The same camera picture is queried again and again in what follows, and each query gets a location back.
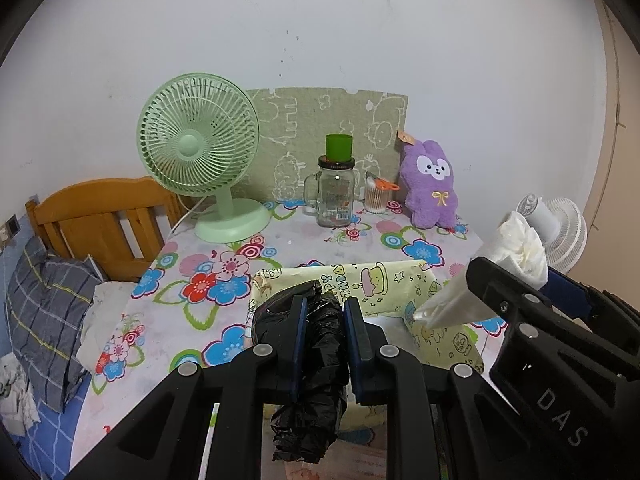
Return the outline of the white folded blanket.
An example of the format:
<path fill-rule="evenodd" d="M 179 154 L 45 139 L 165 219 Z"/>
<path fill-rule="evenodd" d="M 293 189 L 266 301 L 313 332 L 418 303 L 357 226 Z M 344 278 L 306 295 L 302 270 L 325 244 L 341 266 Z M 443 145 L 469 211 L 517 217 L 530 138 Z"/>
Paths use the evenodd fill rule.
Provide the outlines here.
<path fill-rule="evenodd" d="M 76 359 L 91 375 L 96 372 L 104 344 L 113 335 L 135 287 L 133 282 L 107 281 L 94 289 L 93 302 L 82 322 L 80 346 L 76 351 Z"/>

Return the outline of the grey plaid pillow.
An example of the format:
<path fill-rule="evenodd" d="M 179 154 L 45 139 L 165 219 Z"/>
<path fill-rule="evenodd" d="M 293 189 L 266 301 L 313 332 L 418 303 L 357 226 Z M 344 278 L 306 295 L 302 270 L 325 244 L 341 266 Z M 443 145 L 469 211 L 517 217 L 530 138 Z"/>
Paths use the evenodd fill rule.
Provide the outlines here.
<path fill-rule="evenodd" d="M 38 236 L 23 248 L 6 290 L 12 351 L 36 400 L 62 413 L 86 370 L 76 358 L 82 323 L 101 283 L 93 265 L 65 259 Z"/>

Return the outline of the wall power socket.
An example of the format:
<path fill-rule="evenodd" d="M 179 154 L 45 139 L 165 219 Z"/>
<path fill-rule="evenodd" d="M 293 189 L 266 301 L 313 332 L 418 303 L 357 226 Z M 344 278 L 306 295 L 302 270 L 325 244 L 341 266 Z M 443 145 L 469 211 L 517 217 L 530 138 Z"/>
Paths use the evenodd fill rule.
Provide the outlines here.
<path fill-rule="evenodd" d="M 0 240 L 3 244 L 6 244 L 10 240 L 13 240 L 15 235 L 20 231 L 20 222 L 18 222 L 16 215 L 14 214 L 0 226 Z"/>

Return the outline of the black plastic bag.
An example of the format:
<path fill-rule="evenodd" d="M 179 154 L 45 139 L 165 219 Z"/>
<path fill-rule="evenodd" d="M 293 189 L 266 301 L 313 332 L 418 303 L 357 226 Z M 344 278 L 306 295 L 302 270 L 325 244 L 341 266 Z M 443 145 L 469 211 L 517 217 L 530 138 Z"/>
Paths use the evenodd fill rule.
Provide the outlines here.
<path fill-rule="evenodd" d="M 254 314 L 252 343 L 270 344 L 294 392 L 271 416 L 275 462 L 316 464 L 337 438 L 349 380 L 344 314 L 317 280 L 283 289 Z"/>

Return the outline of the glass mason jar mug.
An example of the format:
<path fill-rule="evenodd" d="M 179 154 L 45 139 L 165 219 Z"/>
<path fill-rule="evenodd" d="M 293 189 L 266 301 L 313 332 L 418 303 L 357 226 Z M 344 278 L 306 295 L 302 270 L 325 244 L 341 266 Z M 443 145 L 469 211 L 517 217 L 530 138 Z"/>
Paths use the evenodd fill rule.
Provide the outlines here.
<path fill-rule="evenodd" d="M 304 180 L 303 200 L 319 226 L 342 228 L 354 213 L 355 159 L 334 162 L 326 155 L 318 159 L 318 170 Z"/>

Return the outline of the green desk fan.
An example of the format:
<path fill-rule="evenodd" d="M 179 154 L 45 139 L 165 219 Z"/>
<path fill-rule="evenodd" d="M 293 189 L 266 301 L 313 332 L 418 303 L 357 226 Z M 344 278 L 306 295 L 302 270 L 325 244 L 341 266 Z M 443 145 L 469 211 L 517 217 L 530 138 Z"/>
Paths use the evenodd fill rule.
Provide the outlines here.
<path fill-rule="evenodd" d="M 268 226 L 258 200 L 235 198 L 231 188 L 250 169 L 259 148 L 254 104 L 234 82 L 187 73 L 160 86 L 137 125 L 137 149 L 149 175 L 168 191 L 213 203 L 196 214 L 195 235 L 209 243 L 245 240 Z"/>

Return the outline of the beige door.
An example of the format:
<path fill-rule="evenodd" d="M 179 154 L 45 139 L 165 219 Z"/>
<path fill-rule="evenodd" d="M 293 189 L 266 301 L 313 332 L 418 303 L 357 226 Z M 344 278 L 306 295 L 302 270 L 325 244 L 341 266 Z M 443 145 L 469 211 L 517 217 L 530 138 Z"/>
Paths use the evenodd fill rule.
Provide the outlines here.
<path fill-rule="evenodd" d="M 639 307 L 639 53 L 603 0 L 594 0 L 606 63 L 603 138 L 585 206 L 585 251 L 570 276 Z"/>

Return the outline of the crumpled white cloth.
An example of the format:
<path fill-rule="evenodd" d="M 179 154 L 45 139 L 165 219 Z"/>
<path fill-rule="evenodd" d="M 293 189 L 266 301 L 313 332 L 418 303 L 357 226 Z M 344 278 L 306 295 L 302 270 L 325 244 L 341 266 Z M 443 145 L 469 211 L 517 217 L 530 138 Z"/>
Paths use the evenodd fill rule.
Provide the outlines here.
<path fill-rule="evenodd" d="M 0 412 L 6 430 L 17 437 L 25 437 L 27 431 L 40 422 L 32 384 L 14 356 L 8 353 L 0 361 Z"/>

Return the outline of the purple plush bunny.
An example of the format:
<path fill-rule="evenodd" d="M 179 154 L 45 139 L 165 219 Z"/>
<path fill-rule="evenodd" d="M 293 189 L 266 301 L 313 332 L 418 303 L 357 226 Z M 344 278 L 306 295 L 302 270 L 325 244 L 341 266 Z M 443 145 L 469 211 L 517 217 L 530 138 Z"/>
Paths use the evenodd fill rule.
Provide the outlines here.
<path fill-rule="evenodd" d="M 442 147 L 434 140 L 419 141 L 403 131 L 404 144 L 399 175 L 407 189 L 405 205 L 411 222 L 419 229 L 440 226 L 452 231 L 457 223 L 458 196 L 454 170 Z"/>

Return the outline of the green cartoon placemat board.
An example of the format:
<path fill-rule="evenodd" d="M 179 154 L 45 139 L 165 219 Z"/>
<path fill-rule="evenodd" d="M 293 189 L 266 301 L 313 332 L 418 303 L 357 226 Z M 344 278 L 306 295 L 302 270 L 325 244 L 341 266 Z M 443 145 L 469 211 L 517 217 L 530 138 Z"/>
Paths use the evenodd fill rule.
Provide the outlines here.
<path fill-rule="evenodd" d="M 244 177 L 232 188 L 236 197 L 266 202 L 299 200 L 306 177 L 326 154 L 326 136 L 352 137 L 355 194 L 363 193 L 370 172 L 398 179 L 397 133 L 405 129 L 409 98 L 402 94 L 341 88 L 252 89 L 260 142 Z"/>

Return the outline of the pink cartoon tissue pack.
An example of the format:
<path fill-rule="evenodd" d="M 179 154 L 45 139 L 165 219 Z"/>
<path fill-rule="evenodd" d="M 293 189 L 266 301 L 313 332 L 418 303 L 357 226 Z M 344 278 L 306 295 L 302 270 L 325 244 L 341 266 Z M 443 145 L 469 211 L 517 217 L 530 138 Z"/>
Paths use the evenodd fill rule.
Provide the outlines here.
<path fill-rule="evenodd" d="M 287 479 L 385 479 L 386 428 L 341 432 L 318 464 L 286 462 Z"/>

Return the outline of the green cup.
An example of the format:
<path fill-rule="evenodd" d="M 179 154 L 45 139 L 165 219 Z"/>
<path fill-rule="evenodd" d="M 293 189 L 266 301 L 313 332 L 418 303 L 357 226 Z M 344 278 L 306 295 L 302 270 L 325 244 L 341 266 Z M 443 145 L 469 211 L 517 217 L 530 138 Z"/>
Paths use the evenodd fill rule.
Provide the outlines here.
<path fill-rule="evenodd" d="M 348 162 L 352 159 L 352 136 L 330 133 L 326 136 L 326 159 L 331 162 Z"/>

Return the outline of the floral tablecloth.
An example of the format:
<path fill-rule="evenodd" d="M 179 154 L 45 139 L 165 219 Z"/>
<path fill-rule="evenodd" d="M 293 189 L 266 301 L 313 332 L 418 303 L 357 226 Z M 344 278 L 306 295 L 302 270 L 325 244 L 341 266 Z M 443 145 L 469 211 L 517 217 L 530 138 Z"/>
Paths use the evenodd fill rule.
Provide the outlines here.
<path fill-rule="evenodd" d="M 259 234 L 208 244 L 180 226 L 131 293 L 104 344 L 76 427 L 80 462 L 163 378 L 185 362 L 215 366 L 250 342 L 250 279 L 260 270 L 422 260 L 442 287 L 480 248 L 464 221 L 452 230 L 415 228 L 398 203 L 382 214 L 357 206 L 344 228 L 322 228 L 298 200 L 269 203 Z M 487 372 L 506 331 L 502 318 L 466 324 Z"/>

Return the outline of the blue bed sheet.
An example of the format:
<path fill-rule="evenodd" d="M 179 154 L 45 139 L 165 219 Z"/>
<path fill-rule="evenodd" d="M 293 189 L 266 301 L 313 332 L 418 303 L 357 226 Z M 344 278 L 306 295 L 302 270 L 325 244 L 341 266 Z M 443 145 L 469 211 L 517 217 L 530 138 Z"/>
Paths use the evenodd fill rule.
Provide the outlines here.
<path fill-rule="evenodd" d="M 40 422 L 31 426 L 25 437 L 11 436 L 18 452 L 39 478 L 64 479 L 70 471 L 76 427 L 90 379 L 91 376 L 85 374 L 62 413 L 51 410 L 38 400 L 36 407 Z"/>

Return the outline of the white tissue pack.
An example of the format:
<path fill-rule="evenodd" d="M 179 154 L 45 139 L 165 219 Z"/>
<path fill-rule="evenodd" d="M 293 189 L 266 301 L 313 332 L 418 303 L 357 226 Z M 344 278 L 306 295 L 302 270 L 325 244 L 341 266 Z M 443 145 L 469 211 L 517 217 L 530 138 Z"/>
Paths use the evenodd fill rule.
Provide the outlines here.
<path fill-rule="evenodd" d="M 526 219 L 512 211 L 463 270 L 417 308 L 412 319 L 426 328 L 485 321 L 500 313 L 503 301 L 536 292 L 547 281 L 544 246 Z"/>

